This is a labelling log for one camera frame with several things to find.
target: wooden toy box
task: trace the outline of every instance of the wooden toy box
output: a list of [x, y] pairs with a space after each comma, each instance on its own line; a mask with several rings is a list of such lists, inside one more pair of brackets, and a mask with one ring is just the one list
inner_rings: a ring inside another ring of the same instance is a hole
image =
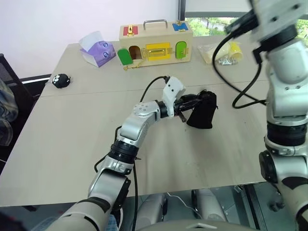
[[124, 68], [188, 62], [193, 31], [187, 21], [145, 21], [120, 28], [117, 54]]

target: table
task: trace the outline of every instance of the table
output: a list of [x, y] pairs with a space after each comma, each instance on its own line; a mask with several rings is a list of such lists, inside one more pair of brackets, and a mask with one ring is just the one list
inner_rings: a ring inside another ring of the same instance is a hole
[[[206, 37], [203, 43], [214, 39], [220, 41], [222, 37]], [[197, 44], [201, 38], [194, 40]], [[93, 166], [108, 153], [115, 128], [130, 114], [148, 82], [162, 74], [179, 74], [184, 83], [191, 83], [185, 93], [213, 91], [218, 96], [219, 110], [210, 130], [191, 128], [179, 118], [163, 119], [151, 127], [139, 150], [141, 160], [136, 162], [139, 194], [264, 181], [258, 154], [265, 149], [265, 107], [233, 110], [231, 104], [237, 93], [218, 77], [214, 79], [211, 67], [202, 63], [195, 49], [194, 45], [192, 61], [184, 64], [190, 68], [171, 64], [125, 72], [115, 58], [100, 69], [90, 64], [75, 69], [69, 57], [76, 52], [77, 60], [80, 54], [76, 45], [69, 45], [54, 73], [68, 73], [73, 82], [61, 90], [51, 84], [45, 87], [0, 177], [0, 206], [67, 203], [86, 198], [95, 176]], [[247, 75], [240, 75], [240, 64], [224, 67], [223, 71], [232, 82], [240, 79], [235, 85], [243, 89], [257, 67], [247, 60], [241, 67]], [[87, 77], [84, 69], [90, 72]], [[260, 99], [268, 89], [265, 79], [262, 73], [250, 91]], [[144, 100], [161, 99], [163, 86], [154, 85]], [[132, 183], [128, 195], [133, 196], [132, 175], [129, 178]]]

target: purple tissue box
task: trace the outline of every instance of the purple tissue box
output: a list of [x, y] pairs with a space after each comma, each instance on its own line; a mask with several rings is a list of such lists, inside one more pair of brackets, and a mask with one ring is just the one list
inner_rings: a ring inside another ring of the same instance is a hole
[[84, 59], [96, 67], [101, 67], [115, 57], [116, 54], [113, 45], [110, 42], [105, 41], [94, 43], [88, 51], [85, 51], [84, 49], [80, 49], [80, 51]]

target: chair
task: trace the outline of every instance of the chair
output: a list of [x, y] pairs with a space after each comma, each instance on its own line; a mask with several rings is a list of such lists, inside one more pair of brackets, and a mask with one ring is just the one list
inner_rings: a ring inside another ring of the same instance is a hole
[[9, 63], [0, 53], [0, 79], [12, 90], [18, 106], [18, 117], [11, 123], [13, 128], [13, 139], [9, 146], [0, 146], [0, 159], [7, 159], [13, 149], [17, 138], [22, 131], [36, 99], [28, 92], [19, 80]]

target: white cable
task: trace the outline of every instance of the white cable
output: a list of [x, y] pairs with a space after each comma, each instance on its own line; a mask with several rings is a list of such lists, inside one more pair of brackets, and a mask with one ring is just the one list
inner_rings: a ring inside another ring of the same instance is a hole
[[122, 222], [123, 222], [123, 208], [120, 208], [120, 223], [119, 223], [119, 227], [117, 228], [117, 231], [120, 231]]
[[170, 193], [167, 193], [168, 194], [168, 196], [171, 196], [171, 197], [176, 197], [176, 198], [178, 198], [183, 204], [184, 204], [184, 206], [186, 207], [186, 208], [189, 208], [189, 209], [191, 209], [194, 213], [196, 213], [201, 219], [203, 219], [202, 218], [202, 216], [196, 211], [196, 210], [194, 210], [193, 208], [191, 208], [191, 207], [189, 207], [189, 206], [187, 206], [186, 204], [185, 204], [185, 202], [179, 197], [179, 196], [175, 196], [175, 195], [170, 195]]

